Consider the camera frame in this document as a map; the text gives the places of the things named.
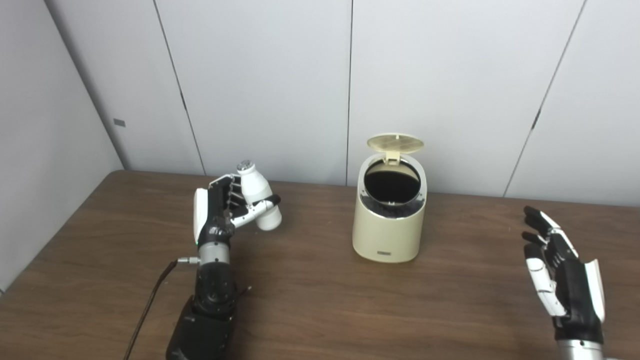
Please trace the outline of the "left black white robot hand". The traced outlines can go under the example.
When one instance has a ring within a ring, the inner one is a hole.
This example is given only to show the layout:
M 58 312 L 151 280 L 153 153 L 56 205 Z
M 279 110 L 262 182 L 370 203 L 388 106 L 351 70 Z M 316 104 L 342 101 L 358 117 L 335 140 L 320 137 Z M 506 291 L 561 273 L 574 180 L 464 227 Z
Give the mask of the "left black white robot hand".
M 242 190 L 239 174 L 225 174 L 207 188 L 196 189 L 193 233 L 198 248 L 214 242 L 228 245 L 237 228 L 266 221 L 268 215 L 278 210 L 279 194 L 259 194 L 257 200 L 251 201 Z

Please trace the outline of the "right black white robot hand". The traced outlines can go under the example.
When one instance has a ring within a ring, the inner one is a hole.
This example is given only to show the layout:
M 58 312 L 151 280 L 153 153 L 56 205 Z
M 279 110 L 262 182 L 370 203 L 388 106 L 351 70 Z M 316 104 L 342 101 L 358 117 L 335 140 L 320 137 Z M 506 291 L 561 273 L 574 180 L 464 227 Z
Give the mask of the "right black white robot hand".
M 548 214 L 523 208 L 525 264 L 535 292 L 551 317 L 557 341 L 604 344 L 605 295 L 598 259 L 583 262 L 566 232 Z

